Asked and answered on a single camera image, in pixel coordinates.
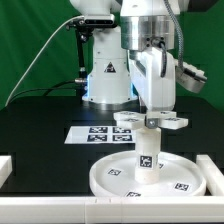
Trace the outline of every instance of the black cable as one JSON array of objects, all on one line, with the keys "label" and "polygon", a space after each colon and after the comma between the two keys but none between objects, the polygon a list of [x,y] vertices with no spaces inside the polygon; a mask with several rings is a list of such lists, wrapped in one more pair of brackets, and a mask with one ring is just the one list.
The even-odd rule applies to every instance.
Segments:
[{"label": "black cable", "polygon": [[12,101],[14,99],[16,99],[18,96],[20,95],[23,95],[23,94],[26,94],[26,93],[30,93],[30,92],[36,92],[36,91],[47,91],[47,90],[75,90],[75,88],[38,88],[38,89],[30,89],[30,90],[26,90],[26,91],[22,91],[22,92],[19,92],[17,93],[16,95],[14,95],[10,101],[9,101],[9,104],[12,103]]},{"label": "black cable", "polygon": [[64,82],[60,82],[54,86],[52,86],[51,88],[49,88],[44,94],[43,96],[47,96],[50,92],[54,91],[55,88],[67,85],[67,84],[75,84],[75,80],[70,80],[70,81],[64,81]]},{"label": "black cable", "polygon": [[163,43],[161,43],[162,48],[162,58],[163,58],[163,67],[161,71],[161,77],[164,78],[166,75],[166,69],[167,69],[167,53],[166,53],[166,47]]}]

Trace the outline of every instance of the printed marker sheet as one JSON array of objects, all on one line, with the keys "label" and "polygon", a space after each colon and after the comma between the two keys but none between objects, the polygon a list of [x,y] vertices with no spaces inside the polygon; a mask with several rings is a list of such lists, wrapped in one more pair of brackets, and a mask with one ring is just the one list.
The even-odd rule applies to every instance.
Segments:
[{"label": "printed marker sheet", "polygon": [[114,126],[73,126],[65,144],[135,143],[135,131]]}]

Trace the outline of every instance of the white cylinder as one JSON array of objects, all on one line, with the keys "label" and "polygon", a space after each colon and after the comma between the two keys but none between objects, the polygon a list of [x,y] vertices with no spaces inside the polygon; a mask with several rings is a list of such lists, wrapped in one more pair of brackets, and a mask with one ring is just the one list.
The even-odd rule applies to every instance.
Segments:
[{"label": "white cylinder", "polygon": [[159,181],[158,154],[161,146],[161,130],[142,128],[136,132],[135,151],[137,162],[135,180],[141,184]]}]

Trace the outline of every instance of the robot logo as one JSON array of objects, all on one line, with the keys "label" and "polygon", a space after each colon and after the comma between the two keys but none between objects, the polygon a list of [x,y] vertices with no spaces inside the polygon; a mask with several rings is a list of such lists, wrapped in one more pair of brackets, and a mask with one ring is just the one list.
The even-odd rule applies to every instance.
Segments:
[{"label": "robot logo", "polygon": [[116,73],[116,70],[111,62],[109,63],[109,65],[107,66],[107,68],[104,72],[105,73]]}]

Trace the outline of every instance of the black table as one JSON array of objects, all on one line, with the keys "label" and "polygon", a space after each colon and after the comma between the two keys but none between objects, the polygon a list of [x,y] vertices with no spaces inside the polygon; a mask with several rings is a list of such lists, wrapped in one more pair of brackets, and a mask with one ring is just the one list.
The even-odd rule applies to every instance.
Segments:
[{"label": "black table", "polygon": [[[138,112],[138,107],[130,108]],[[224,115],[205,100],[177,97],[175,110],[189,125],[163,130],[162,150],[195,161],[208,154],[224,171]],[[75,97],[24,97],[0,111],[0,155],[13,172],[0,196],[89,196],[89,170],[100,158],[133,144],[66,145],[72,126],[114,126],[113,112],[83,107]]]}]

